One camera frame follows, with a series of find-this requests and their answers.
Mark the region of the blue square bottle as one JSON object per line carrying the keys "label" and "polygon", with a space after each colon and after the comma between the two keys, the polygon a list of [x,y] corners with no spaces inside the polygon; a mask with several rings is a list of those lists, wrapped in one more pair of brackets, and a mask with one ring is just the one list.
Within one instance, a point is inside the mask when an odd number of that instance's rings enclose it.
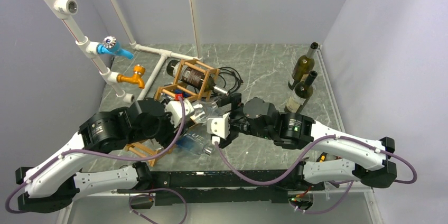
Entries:
{"label": "blue square bottle", "polygon": [[203,137],[202,134],[194,132],[185,133],[177,140],[176,145],[195,155],[211,155],[214,151],[210,141]]}

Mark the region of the clear liquor bottle black cap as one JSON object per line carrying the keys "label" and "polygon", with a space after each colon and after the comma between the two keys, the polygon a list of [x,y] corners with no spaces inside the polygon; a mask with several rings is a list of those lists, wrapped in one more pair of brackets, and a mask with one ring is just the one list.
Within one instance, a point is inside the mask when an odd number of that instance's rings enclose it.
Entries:
{"label": "clear liquor bottle black cap", "polygon": [[192,107],[193,114],[190,116],[190,120],[196,124],[206,124],[209,118],[229,120],[229,115],[218,106],[216,101],[196,100],[192,103]]}

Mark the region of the dark wine bottle front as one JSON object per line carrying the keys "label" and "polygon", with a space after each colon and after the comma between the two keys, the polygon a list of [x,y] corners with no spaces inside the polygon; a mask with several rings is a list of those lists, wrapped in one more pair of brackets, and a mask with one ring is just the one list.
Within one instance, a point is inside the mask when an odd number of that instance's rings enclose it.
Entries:
{"label": "dark wine bottle front", "polygon": [[212,72],[200,69],[193,65],[194,61],[171,60],[166,66],[166,73],[177,79],[173,82],[176,94],[185,93],[187,97],[194,96],[199,99],[209,100],[213,94],[230,95],[229,91],[223,87],[219,87],[213,75],[219,74],[217,71]]}

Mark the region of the wooden wine rack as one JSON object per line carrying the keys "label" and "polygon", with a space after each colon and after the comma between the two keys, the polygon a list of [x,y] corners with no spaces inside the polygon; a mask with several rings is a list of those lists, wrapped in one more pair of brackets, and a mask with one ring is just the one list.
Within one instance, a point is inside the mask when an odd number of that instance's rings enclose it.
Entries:
{"label": "wooden wine rack", "polygon": [[[200,69],[205,69],[206,71],[210,71],[210,69],[212,69],[212,72],[217,71],[218,73],[220,73],[220,69],[218,68],[206,65],[197,59],[192,60],[194,61],[193,65]],[[213,75],[215,81],[217,80],[218,76],[219,74]],[[187,97],[187,94],[185,93],[176,94],[174,92],[174,89],[175,86],[173,85],[173,83],[167,86],[159,87],[154,95],[154,98],[156,101],[162,100],[163,97],[168,98],[169,102],[166,104],[165,111],[171,114],[171,122],[175,127],[177,127],[182,121],[182,111],[184,111],[187,118],[189,118],[193,114],[192,103],[196,100],[202,99],[199,99],[196,96],[194,96],[193,98]]]}

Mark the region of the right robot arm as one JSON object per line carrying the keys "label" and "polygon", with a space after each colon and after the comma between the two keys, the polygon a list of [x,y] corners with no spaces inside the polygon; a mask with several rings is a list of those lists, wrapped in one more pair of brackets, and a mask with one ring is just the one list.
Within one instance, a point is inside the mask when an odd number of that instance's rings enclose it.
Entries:
{"label": "right robot arm", "polygon": [[389,137],[370,140],[332,129],[297,113],[280,112],[274,104],[255,97],[243,104],[233,102],[222,116],[207,119],[212,143],[224,148],[239,133],[273,141],[288,150],[302,150],[284,174],[271,181],[251,180],[234,167],[241,179],[258,186],[273,185],[291,175],[298,190],[321,182],[359,181],[372,188],[388,188],[397,179],[390,160],[395,141]]}

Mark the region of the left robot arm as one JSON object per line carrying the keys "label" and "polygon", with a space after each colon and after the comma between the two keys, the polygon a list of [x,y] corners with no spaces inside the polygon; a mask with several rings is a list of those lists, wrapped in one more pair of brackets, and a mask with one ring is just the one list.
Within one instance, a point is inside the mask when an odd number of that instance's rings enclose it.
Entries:
{"label": "left robot arm", "polygon": [[81,169],[97,157],[114,158],[113,151],[146,139],[156,140],[167,151],[193,114],[187,99],[163,104],[153,98],[94,114],[50,158],[36,167],[16,170],[16,183],[23,190],[17,212],[51,213],[108,190],[147,191],[152,175],[146,158],[133,158],[131,166],[114,171],[83,173]]}

